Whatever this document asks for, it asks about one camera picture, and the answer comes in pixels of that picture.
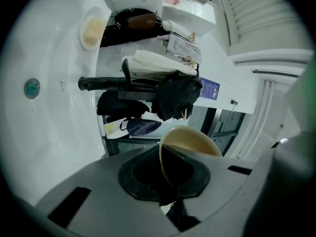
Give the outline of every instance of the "beige cup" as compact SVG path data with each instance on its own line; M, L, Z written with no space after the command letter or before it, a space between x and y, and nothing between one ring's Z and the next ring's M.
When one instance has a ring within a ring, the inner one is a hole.
M168 180L162 165L161 149L163 145L177 146L194 152L222 157L222 154L215 143L201 131L185 125L175 126L163 135L159 145L159 160L161 164L161 170L169 183L170 181Z

